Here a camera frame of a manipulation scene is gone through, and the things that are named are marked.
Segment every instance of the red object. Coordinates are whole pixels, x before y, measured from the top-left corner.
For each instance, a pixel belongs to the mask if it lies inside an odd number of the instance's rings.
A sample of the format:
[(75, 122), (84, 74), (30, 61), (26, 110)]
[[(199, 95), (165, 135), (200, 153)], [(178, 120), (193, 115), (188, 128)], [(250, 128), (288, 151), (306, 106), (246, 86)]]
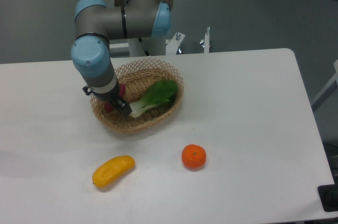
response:
[(106, 111), (106, 112), (111, 112), (111, 111), (113, 111), (113, 110), (114, 110), (113, 105), (111, 105), (110, 102), (107, 101), (107, 102), (105, 103), (105, 111)]
[[(120, 92), (118, 93), (120, 96), (121, 96), (121, 98), (125, 95), (125, 93), (126, 93), (126, 85), (124, 85), (124, 84), (120, 84)], [(104, 107), (104, 109), (105, 109), (105, 111), (106, 112), (111, 112), (111, 111), (113, 111), (115, 108), (113, 107), (113, 105), (111, 105), (110, 104), (110, 102), (106, 102), (105, 103), (105, 107)]]
[(120, 92), (118, 93), (121, 97), (123, 97), (126, 93), (126, 85), (120, 84)]

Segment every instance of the woven basket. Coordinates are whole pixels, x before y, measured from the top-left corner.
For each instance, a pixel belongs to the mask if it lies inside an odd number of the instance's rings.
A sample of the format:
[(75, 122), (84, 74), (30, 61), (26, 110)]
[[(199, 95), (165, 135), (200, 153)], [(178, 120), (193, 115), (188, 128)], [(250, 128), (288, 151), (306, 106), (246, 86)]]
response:
[(183, 79), (169, 63), (148, 58), (123, 65), (115, 70), (119, 83), (126, 86), (124, 99), (127, 102), (139, 100), (153, 83), (159, 80), (174, 80), (178, 87), (175, 101), (169, 107), (152, 109), (138, 118), (123, 117), (117, 110), (107, 112), (105, 102), (91, 95), (91, 107), (97, 119), (109, 129), (120, 133), (135, 133), (158, 124), (170, 116), (180, 105), (183, 97)]

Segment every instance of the blue joint cap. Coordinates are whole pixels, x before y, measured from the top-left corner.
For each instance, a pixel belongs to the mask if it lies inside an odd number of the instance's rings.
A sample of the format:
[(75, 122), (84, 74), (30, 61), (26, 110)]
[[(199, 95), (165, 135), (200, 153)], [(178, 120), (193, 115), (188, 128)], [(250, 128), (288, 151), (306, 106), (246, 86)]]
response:
[(74, 66), (84, 77), (102, 75), (110, 63), (106, 45), (95, 36), (83, 36), (75, 41), (71, 48)]
[(86, 7), (95, 5), (107, 7), (106, 3), (103, 0), (79, 0), (79, 2), (76, 4), (75, 18)]
[(171, 29), (171, 17), (169, 5), (160, 3), (153, 26), (152, 37), (164, 36), (169, 33)]

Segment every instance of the yellow vegetable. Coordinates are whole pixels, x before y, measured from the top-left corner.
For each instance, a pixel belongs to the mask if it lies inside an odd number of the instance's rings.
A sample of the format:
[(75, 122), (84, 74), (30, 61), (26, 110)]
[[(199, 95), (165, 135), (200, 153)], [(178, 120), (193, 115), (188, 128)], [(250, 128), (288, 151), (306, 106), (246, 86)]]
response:
[(129, 155), (122, 155), (108, 160), (93, 173), (93, 183), (103, 188), (135, 166), (135, 160)]

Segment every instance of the bok choy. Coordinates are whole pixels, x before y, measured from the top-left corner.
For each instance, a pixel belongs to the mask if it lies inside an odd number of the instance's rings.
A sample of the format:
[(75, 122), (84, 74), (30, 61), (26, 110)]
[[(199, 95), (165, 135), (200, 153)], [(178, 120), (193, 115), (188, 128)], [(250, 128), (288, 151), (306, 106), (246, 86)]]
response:
[(178, 91), (177, 83), (173, 80), (160, 80), (152, 84), (140, 100), (130, 103), (133, 118), (139, 117), (147, 110), (159, 108), (172, 102)]

